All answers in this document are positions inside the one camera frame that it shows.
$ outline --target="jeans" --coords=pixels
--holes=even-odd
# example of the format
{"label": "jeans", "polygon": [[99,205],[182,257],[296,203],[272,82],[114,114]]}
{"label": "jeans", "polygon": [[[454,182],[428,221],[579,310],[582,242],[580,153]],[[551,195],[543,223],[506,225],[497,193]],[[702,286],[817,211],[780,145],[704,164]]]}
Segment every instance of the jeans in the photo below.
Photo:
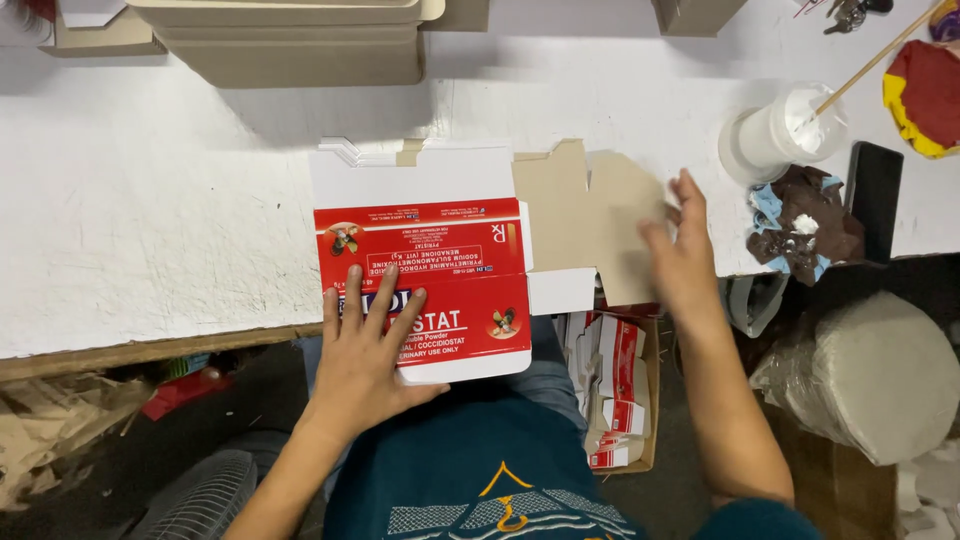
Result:
{"label": "jeans", "polygon": [[[577,427],[580,440],[587,436],[587,420],[577,408],[577,397],[573,393],[573,381],[566,370],[564,350],[553,329],[553,321],[548,315],[531,317],[531,357],[530,367],[520,373],[507,375],[503,380],[511,390],[538,405],[555,410],[568,418]],[[323,337],[304,337],[294,341],[303,351],[303,367],[306,370],[307,392],[313,395],[313,383],[320,366]],[[340,470],[347,460],[350,446],[344,449],[324,482],[324,498],[330,500],[333,486]]]}

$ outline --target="plastic cup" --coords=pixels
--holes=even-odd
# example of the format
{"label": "plastic cup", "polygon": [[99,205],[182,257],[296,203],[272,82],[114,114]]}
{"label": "plastic cup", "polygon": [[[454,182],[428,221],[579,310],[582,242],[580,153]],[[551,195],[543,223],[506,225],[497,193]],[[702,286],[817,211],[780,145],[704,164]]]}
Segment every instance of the plastic cup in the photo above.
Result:
{"label": "plastic cup", "polygon": [[[836,153],[847,140],[847,114],[841,101],[815,119],[812,113],[797,114],[798,103],[808,102],[816,110],[832,93],[820,83],[795,83],[772,104],[746,110],[728,122],[719,141],[720,161],[727,173],[746,186],[762,184],[782,176],[791,163],[816,163]],[[816,143],[809,141],[812,134],[818,134],[813,137]]]}

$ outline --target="white table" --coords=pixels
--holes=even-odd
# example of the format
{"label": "white table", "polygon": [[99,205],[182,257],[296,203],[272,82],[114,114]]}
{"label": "white table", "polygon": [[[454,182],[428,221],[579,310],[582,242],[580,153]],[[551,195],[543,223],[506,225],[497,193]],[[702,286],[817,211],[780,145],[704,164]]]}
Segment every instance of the white table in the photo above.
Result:
{"label": "white table", "polygon": [[[170,57],[0,50],[0,358],[321,320],[305,153],[403,137],[563,137],[709,200],[718,275],[764,271],[716,139],[787,81],[842,85],[924,9],[824,37],[826,8],[753,0],[717,39],[660,37],[645,0],[495,0],[488,34],[426,37],[418,86],[218,90]],[[960,251],[960,160],[900,140],[884,62],[847,94],[852,138],[907,156],[895,256]],[[822,163],[846,176],[850,154]]]}

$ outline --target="teal t-shirt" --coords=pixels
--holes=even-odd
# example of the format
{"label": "teal t-shirt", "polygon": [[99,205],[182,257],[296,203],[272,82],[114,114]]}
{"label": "teal t-shirt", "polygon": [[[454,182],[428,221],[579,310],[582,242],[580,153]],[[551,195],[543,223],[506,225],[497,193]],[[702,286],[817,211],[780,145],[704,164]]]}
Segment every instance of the teal t-shirt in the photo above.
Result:
{"label": "teal t-shirt", "polygon": [[[572,422],[516,394],[453,391],[361,435],[324,518],[326,540],[646,538],[603,502]],[[696,538],[820,538],[780,503],[717,511]]]}

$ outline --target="black phone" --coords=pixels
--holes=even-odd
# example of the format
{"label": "black phone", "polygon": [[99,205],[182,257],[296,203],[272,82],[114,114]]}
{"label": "black phone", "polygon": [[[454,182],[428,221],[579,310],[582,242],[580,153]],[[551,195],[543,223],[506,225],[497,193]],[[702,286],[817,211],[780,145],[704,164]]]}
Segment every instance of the black phone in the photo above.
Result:
{"label": "black phone", "polygon": [[863,140],[853,145],[847,209],[863,225],[867,262],[876,265],[890,262],[902,174],[900,152]]}

